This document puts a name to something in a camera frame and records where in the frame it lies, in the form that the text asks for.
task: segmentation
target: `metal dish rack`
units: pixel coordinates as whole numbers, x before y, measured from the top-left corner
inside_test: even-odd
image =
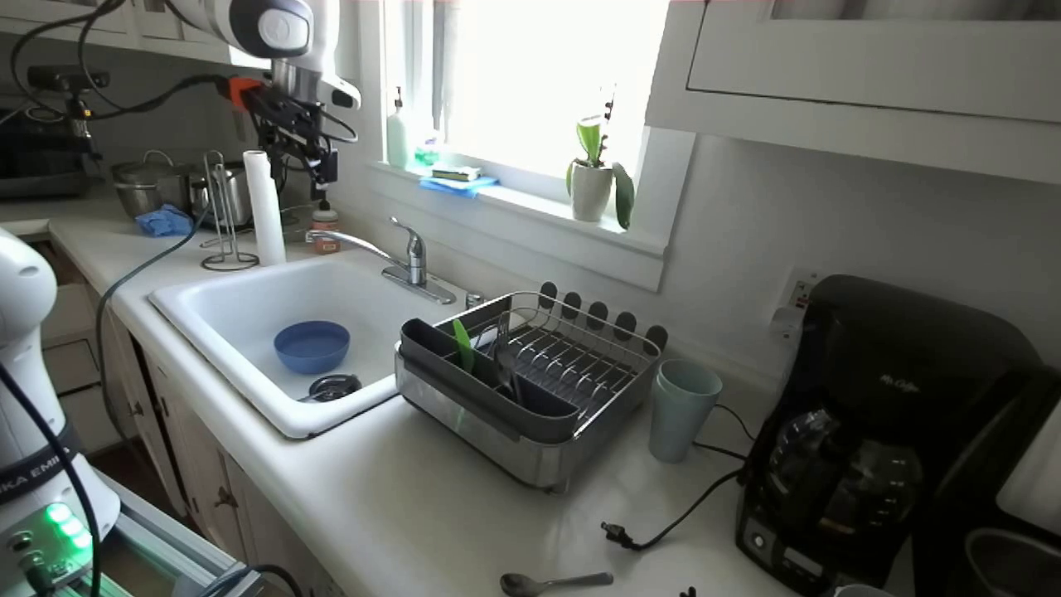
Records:
[[[560,488],[651,395],[665,331],[557,287],[402,328],[403,401],[532,488]]]

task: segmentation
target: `white countertop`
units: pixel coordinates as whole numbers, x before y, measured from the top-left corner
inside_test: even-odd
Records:
[[[53,239],[95,292],[176,244],[140,237],[115,203],[81,203],[48,216]],[[655,464],[648,455],[648,408],[557,495],[522,488],[402,397],[316,442],[285,442],[147,303],[159,287],[216,277],[199,270],[203,255],[206,248],[193,239],[130,279],[113,310],[348,595],[493,597],[503,572],[532,578],[611,572],[616,578],[615,588],[580,592],[586,597],[676,597],[686,588],[699,597],[789,595],[733,543],[736,486],[716,492],[648,553],[603,542],[600,520],[626,525],[638,542],[654,537],[708,480],[733,470],[728,457],[705,452],[682,464]],[[741,411],[750,404],[755,423],[755,393],[742,395],[728,385],[725,401]],[[723,415],[704,439],[746,447]]]

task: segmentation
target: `cup holder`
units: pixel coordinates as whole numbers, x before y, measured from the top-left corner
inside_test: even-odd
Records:
[[[1026,536],[979,527],[964,536],[964,561],[991,597],[1061,595],[1061,551]]]

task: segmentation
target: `black coffee maker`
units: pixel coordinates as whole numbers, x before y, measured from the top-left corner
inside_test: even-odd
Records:
[[[870,279],[811,289],[736,543],[799,595],[886,585],[938,480],[1039,356],[1008,322]]]

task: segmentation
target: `faucet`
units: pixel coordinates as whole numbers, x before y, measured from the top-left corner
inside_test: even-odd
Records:
[[[384,279],[390,279],[390,281],[397,281],[397,287],[403,287],[403,289],[412,289],[412,292],[417,292],[417,296],[427,296],[427,300],[433,300],[433,303],[442,303],[442,305],[452,305],[452,303],[454,303],[454,292],[442,289],[442,287],[431,281],[431,277],[427,277],[427,248],[423,248],[423,239],[422,239],[412,225],[403,225],[402,220],[395,220],[395,216],[390,216],[390,225],[397,225],[397,228],[409,234],[403,261],[397,261],[397,259],[395,259],[390,251],[384,251],[381,246],[375,246],[375,244],[367,244],[367,239],[360,239],[360,237],[337,234],[337,228],[308,228],[308,234],[304,234],[304,244],[318,244],[322,237],[328,237],[328,239],[337,239],[337,244],[345,244],[345,246],[366,248],[366,251],[390,261],[390,267],[384,270]]]

